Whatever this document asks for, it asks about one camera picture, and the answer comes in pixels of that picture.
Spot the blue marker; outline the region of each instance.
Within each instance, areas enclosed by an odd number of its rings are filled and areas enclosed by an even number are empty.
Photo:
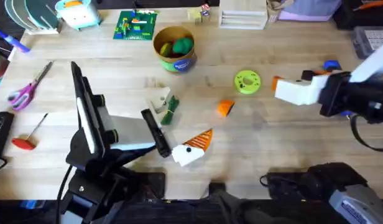
[[[27,52],[30,51],[30,49],[28,49],[25,45],[22,45],[18,40],[16,40],[15,38],[11,37],[10,35],[7,35],[7,34],[3,33],[2,31],[0,31],[0,36],[4,40],[6,40],[6,42],[12,44],[14,47],[19,49],[21,52],[27,53]]]

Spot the wooden table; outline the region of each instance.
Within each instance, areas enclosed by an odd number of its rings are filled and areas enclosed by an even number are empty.
[[[342,161],[362,174],[383,198],[383,153],[362,147],[354,140],[345,118],[324,118],[319,106],[294,106],[274,98],[274,75],[299,78],[302,70],[320,68],[325,60],[338,59],[345,70],[360,63],[347,32],[330,22],[277,22],[266,30],[218,29],[218,9],[211,22],[195,26],[186,9],[159,9],[155,33],[167,26],[183,25],[196,40],[196,67],[174,75],[160,67],[151,41],[113,40],[120,10],[100,11],[100,28],[81,32],[67,26],[60,35],[24,35],[29,54],[16,52],[0,86],[0,111],[9,110],[6,97],[31,81],[44,65],[55,63],[37,89],[33,102],[16,114],[10,138],[31,132],[49,112],[34,137],[33,151],[7,143],[7,167],[0,171],[0,199],[54,199],[67,169],[65,157],[77,130],[75,93],[70,61],[88,77],[95,94],[103,93],[113,115],[141,117],[144,98],[169,86],[180,98],[168,138],[179,144],[213,128],[206,155],[186,167],[163,159],[157,151],[135,161],[135,170],[164,170],[167,198],[200,198],[211,179],[226,181],[238,197],[268,198],[258,179],[269,168],[309,167]],[[243,69],[261,75],[261,89],[242,95],[233,77]],[[232,99],[227,118],[216,112],[219,100]],[[362,136],[383,144],[383,126],[362,123]]]

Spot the orange toy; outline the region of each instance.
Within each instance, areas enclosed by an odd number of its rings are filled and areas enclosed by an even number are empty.
[[[277,87],[277,81],[279,81],[280,79],[284,79],[280,76],[274,76],[273,77],[273,80],[272,80],[272,91],[276,91],[276,87]]]
[[[231,101],[231,100],[222,100],[219,105],[218,105],[218,112],[222,115],[222,116],[227,116],[230,111],[231,111],[231,108],[233,108],[234,106],[234,101]]]
[[[65,3],[65,7],[79,6],[81,4],[82,4],[81,1],[70,1]]]
[[[183,143],[184,145],[188,145],[191,147],[197,147],[204,151],[210,146],[212,138],[212,129],[209,129],[198,136],[188,140],[187,142]]]

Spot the yellow cup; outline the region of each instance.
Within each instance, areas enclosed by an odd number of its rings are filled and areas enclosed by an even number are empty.
[[[173,58],[173,57],[164,57],[160,54],[160,49],[165,43],[174,43],[177,39],[188,37],[193,41],[193,47],[184,56]],[[194,53],[195,40],[193,34],[184,27],[181,26],[171,26],[162,29],[153,40],[153,47],[155,53],[160,59],[160,64],[166,70],[170,72],[187,72],[191,69],[196,60],[197,56]]]

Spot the green tape roll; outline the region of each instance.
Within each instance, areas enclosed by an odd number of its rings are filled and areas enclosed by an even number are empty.
[[[261,78],[256,72],[243,70],[234,77],[234,85],[242,94],[253,94],[261,87]]]

